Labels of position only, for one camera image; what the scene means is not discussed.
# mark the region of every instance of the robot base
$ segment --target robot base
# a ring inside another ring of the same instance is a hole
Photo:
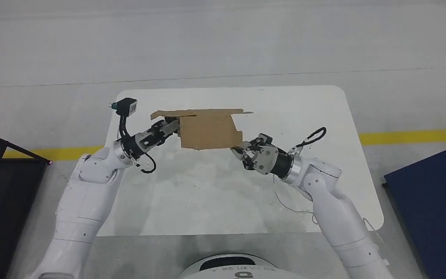
[[[306,279],[277,269],[270,262],[246,254],[225,254],[207,257],[185,269],[178,279]]]
[[[206,269],[213,269],[221,266],[238,266],[238,265],[249,265],[249,266],[267,266],[276,268],[270,262],[265,261],[256,256],[248,254],[223,254],[207,257],[201,259],[198,262],[192,264],[186,268],[179,276],[178,279],[183,279],[189,275],[198,273]]]

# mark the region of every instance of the blue panel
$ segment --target blue panel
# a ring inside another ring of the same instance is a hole
[[[446,151],[384,177],[427,275],[446,278]]]

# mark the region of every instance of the cardboard box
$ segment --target cardboard box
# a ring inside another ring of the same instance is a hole
[[[251,113],[243,109],[158,110],[151,114],[151,119],[178,117],[183,148],[223,149],[238,146],[243,141],[243,134],[237,131],[231,115]]]

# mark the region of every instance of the black frame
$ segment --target black frame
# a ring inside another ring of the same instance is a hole
[[[7,148],[30,158],[3,158]],[[0,138],[0,278],[6,278],[43,175],[52,161]]]

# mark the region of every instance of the white cable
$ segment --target white cable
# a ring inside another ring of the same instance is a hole
[[[381,241],[382,244],[385,244],[383,238],[381,238],[381,236],[379,235],[378,231],[376,231],[376,229],[374,228],[374,226],[371,225],[371,223],[366,219],[363,218],[362,222],[364,222],[364,224],[367,226],[367,224],[369,224],[370,228],[375,232],[376,236],[379,238],[379,240]]]
[[[272,177],[272,184],[273,184],[273,187],[274,187],[274,185],[275,185],[274,177],[275,177],[275,175]],[[277,198],[277,200],[279,201],[279,203],[280,203],[284,208],[288,209],[289,211],[296,212],[296,213],[311,214],[311,215],[312,215],[312,222],[313,222],[315,225],[319,225],[319,224],[317,223],[316,217],[314,217],[314,212],[312,212],[312,211],[310,211],[310,210],[308,210],[308,209],[307,209],[307,210],[303,210],[303,211],[298,211],[298,210],[294,210],[294,209],[291,209],[291,208],[287,207],[287,206],[280,200],[279,195],[277,194],[277,191],[276,191],[276,187],[274,187],[274,194],[276,195],[276,198]]]

